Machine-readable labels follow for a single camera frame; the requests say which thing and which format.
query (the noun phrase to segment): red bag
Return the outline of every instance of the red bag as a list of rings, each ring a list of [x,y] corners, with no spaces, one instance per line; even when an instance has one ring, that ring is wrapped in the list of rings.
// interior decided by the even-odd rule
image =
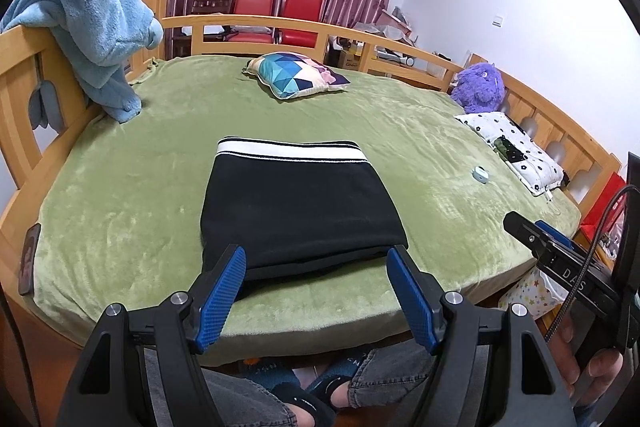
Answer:
[[[580,230],[584,235],[587,236],[588,240],[593,239],[593,234],[596,233],[596,227],[598,226],[598,222],[602,217],[602,213],[606,208],[609,200],[613,197],[613,195],[625,185],[625,181],[618,173],[613,173],[609,181],[605,185],[603,191],[601,192],[598,200],[595,202],[594,206],[591,208],[589,213],[584,217],[582,223],[580,224]],[[625,208],[625,196],[620,198],[620,200],[613,206],[607,220],[604,223],[603,232],[609,232],[613,224],[616,222],[620,214]]]

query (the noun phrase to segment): jeans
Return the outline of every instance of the jeans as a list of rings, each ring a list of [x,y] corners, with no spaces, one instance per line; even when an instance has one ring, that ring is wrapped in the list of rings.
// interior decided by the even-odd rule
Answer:
[[[145,350],[146,374],[158,427],[173,427],[164,399],[156,353]],[[370,407],[401,401],[426,380],[434,359],[415,341],[372,350],[351,380],[349,405]],[[226,427],[294,427],[295,416],[273,394],[244,378],[202,370]],[[589,427],[593,407],[576,409],[578,427]]]

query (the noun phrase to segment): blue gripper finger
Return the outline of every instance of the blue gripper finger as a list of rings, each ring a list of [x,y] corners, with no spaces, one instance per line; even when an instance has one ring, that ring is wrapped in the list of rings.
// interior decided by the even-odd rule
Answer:
[[[386,255],[386,275],[415,341],[433,354],[439,345],[433,329],[433,311],[395,248]]]
[[[246,255],[244,249],[238,247],[229,258],[209,297],[200,308],[200,330],[194,342],[201,353],[204,353],[207,347],[220,337],[245,273]]]

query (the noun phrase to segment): small round object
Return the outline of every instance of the small round object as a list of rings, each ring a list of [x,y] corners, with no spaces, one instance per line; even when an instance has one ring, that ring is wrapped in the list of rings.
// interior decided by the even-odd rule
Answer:
[[[189,294],[187,292],[176,292],[171,296],[172,304],[184,304],[187,302]]]
[[[122,306],[118,303],[109,304],[106,309],[106,314],[109,317],[115,317],[118,313],[122,311]]]
[[[471,174],[480,183],[487,183],[489,181],[489,173],[485,171],[481,166],[473,169],[473,171],[471,171]]]
[[[458,292],[447,292],[444,298],[451,304],[460,304],[462,302],[462,295]]]
[[[511,306],[511,311],[518,317],[524,317],[527,313],[529,313],[527,307],[524,306],[524,304],[520,304],[519,302],[516,302],[516,304]]]

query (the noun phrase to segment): green blanket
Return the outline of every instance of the green blanket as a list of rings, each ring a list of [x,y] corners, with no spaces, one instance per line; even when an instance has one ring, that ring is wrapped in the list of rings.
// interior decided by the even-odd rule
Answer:
[[[577,227],[577,208],[560,191],[559,216],[534,198],[453,119],[462,109],[446,94],[344,71],[346,92],[281,101],[241,73],[245,64],[226,56],[160,63],[136,88],[139,116],[123,125],[97,119],[82,133],[40,211],[34,303],[56,330],[82,342],[109,303],[153,306],[188,289],[201,268],[205,187],[227,135],[359,144],[398,208],[418,266],[473,301],[532,265],[502,230],[508,211],[567,234]],[[489,184],[471,176],[477,165],[490,172]],[[329,351],[406,328],[379,259],[238,301],[204,363]]]

